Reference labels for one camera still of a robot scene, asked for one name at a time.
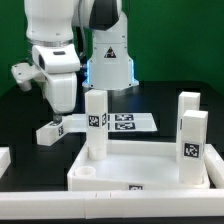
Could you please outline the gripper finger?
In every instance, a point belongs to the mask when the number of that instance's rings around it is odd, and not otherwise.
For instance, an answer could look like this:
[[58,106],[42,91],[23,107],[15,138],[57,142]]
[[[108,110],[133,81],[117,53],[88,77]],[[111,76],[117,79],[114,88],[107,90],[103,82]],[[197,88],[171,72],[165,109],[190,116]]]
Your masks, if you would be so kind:
[[62,122],[62,115],[53,113],[53,121],[54,122]]

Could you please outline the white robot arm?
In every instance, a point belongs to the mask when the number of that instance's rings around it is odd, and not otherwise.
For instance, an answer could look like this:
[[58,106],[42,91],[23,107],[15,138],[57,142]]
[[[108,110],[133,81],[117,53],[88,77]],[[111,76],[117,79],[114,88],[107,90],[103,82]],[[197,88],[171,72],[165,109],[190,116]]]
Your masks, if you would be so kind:
[[56,123],[75,108],[81,70],[85,88],[124,91],[138,84],[122,0],[24,0],[24,7],[33,75]]

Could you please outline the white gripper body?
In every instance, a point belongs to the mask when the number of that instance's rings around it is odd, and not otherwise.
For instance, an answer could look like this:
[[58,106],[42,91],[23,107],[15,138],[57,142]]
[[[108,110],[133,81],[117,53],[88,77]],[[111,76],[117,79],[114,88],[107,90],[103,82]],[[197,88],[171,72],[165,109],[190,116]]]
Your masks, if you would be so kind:
[[72,112],[76,104],[80,60],[73,44],[32,47],[32,59],[45,77],[44,95],[56,114]]

